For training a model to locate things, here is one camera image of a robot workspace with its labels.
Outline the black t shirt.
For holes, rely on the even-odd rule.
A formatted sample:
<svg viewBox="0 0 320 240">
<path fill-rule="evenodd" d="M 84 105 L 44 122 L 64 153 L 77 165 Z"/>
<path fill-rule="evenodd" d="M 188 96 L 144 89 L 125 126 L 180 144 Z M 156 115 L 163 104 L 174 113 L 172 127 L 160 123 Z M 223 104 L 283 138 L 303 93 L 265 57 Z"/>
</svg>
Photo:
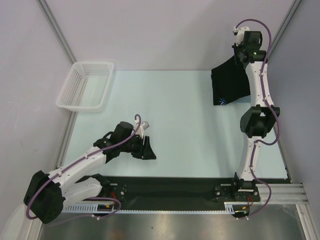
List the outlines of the black t shirt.
<svg viewBox="0 0 320 240">
<path fill-rule="evenodd" d="M 246 71 L 232 56 L 211 70 L 213 105 L 223 106 L 251 94 Z"/>
</svg>

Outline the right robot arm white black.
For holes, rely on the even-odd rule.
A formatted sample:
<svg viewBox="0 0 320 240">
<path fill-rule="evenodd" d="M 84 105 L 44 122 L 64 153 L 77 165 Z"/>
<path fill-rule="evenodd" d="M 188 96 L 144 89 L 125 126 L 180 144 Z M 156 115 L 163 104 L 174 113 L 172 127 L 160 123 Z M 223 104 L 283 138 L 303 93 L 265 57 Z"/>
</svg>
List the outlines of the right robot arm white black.
<svg viewBox="0 0 320 240">
<path fill-rule="evenodd" d="M 260 148 L 263 144 L 270 146 L 276 142 L 266 142 L 264 138 L 278 123 L 280 108 L 274 106 L 269 91 L 267 77 L 267 52 L 261 50 L 257 40 L 236 43 L 234 56 L 241 64 L 248 77 L 251 107 L 240 119 L 240 130 L 244 142 L 240 165 L 234 175 L 230 194 L 235 201 L 247 201 L 258 194 L 256 187 L 256 168 Z"/>
</svg>

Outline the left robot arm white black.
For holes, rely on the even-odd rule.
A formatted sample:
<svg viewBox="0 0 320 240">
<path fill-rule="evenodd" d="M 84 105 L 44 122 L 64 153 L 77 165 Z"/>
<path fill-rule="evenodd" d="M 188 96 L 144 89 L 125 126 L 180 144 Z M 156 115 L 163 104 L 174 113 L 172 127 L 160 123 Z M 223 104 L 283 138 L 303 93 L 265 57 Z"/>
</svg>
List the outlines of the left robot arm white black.
<svg viewBox="0 0 320 240">
<path fill-rule="evenodd" d="M 118 143 L 104 136 L 79 159 L 49 173 L 36 172 L 29 183 L 23 202 L 26 218 L 39 219 L 48 224 L 55 220 L 62 210 L 83 200 L 113 202 L 118 208 L 121 203 L 111 187 L 110 181 L 101 174 L 84 178 L 86 173 L 101 167 L 118 157 L 130 153 L 133 158 L 155 160 L 150 137 L 136 134 L 127 141 Z"/>
</svg>

